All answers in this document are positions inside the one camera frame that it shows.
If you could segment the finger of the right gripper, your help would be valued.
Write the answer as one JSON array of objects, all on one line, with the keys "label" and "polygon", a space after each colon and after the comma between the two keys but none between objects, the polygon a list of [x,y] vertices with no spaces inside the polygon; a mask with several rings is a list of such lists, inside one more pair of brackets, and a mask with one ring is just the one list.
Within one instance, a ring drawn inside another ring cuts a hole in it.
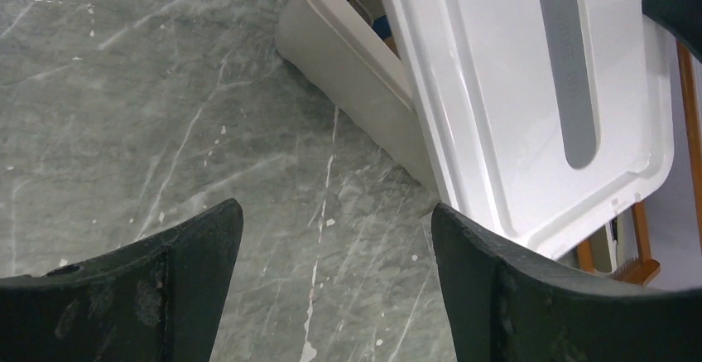
[{"label": "finger of the right gripper", "polygon": [[701,61],[701,0],[642,0],[642,13]]}]

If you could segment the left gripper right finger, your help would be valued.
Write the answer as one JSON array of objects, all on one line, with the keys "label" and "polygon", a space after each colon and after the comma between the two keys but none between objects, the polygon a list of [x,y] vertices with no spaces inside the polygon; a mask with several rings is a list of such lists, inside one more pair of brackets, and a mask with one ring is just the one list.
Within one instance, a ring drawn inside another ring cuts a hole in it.
[{"label": "left gripper right finger", "polygon": [[560,264],[446,204],[431,216],[459,361],[698,361],[701,291],[667,292]]}]

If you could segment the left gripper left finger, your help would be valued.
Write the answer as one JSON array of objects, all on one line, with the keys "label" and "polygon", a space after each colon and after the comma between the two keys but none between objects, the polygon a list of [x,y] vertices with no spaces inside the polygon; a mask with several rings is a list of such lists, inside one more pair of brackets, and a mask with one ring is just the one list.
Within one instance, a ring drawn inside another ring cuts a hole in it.
[{"label": "left gripper left finger", "polygon": [[228,199],[96,258],[4,278],[2,360],[209,360],[242,234]]}]

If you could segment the white bin lid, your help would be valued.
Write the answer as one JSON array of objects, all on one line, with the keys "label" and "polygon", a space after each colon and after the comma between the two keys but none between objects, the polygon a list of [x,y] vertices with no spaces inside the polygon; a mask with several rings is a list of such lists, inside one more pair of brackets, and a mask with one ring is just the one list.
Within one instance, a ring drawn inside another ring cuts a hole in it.
[{"label": "white bin lid", "polygon": [[444,203],[558,259],[656,185],[642,0],[382,0]]}]

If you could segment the beige plastic bin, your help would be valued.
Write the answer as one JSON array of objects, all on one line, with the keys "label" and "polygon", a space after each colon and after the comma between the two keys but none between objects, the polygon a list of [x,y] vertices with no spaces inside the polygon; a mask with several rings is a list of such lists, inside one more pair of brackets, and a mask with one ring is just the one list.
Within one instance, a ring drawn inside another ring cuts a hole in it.
[{"label": "beige plastic bin", "polygon": [[[373,20],[382,0],[360,0]],[[276,48],[432,193],[438,191],[410,82],[393,42],[381,40],[345,0],[290,0]]]}]

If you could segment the metal crucible tongs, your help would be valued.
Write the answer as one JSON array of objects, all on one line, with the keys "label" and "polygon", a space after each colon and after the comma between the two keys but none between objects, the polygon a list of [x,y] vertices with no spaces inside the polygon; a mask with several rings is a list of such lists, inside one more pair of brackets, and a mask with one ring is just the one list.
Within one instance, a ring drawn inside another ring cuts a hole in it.
[{"label": "metal crucible tongs", "polygon": [[373,25],[373,16],[371,12],[363,5],[360,0],[345,0],[352,9],[369,25]]}]

